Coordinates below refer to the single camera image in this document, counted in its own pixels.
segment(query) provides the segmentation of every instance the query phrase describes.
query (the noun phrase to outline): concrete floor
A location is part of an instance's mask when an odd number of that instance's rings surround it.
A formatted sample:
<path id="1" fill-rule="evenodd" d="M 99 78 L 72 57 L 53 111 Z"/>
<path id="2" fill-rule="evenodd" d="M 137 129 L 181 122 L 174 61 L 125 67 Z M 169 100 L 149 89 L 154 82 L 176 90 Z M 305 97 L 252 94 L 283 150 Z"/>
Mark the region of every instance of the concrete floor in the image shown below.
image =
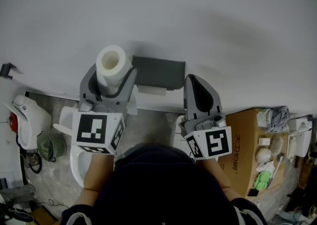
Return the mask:
<path id="1" fill-rule="evenodd" d="M 52 124 L 58 123 L 60 111 L 64 106 L 73 106 L 76 101 L 49 97 L 30 93 L 29 97 L 35 100 L 39 106 L 52 115 Z M 135 144 L 140 142 L 160 142 L 169 144 L 171 128 L 179 114 L 167 112 L 155 112 L 138 110 L 138 115 L 130 115 L 127 120 L 127 127 L 119 142 L 117 152 L 123 153 Z M 51 133 L 60 134 L 53 127 Z M 82 188 L 75 181 L 69 165 L 69 152 L 71 145 L 70 136 L 64 135 L 67 143 L 66 154 L 59 157 L 55 163 L 43 160 L 43 167 L 40 174 L 34 174 L 30 169 L 25 168 L 26 176 L 35 185 L 38 192 L 36 197 L 39 202 L 48 202 L 52 199 L 55 204 L 71 206 L 81 193 Z M 281 205 L 288 202 L 288 193 L 296 188 L 299 171 L 287 164 L 283 185 L 258 198 L 259 209 L 263 212 L 267 221 L 270 221 L 275 211 Z M 66 208 L 63 206 L 45 207 L 56 217 L 60 218 Z"/>

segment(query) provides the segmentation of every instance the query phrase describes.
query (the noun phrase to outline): black shirt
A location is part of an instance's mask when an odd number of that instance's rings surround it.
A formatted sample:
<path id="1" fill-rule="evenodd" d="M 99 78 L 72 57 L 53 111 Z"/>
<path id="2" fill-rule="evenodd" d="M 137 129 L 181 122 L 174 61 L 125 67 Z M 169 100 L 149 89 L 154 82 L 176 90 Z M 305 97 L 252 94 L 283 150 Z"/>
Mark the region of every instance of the black shirt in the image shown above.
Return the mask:
<path id="1" fill-rule="evenodd" d="M 94 206 L 69 208 L 61 224 L 69 219 L 75 225 L 266 224 L 253 203 L 229 202 L 213 175 L 161 145 L 141 147 L 117 162 Z"/>

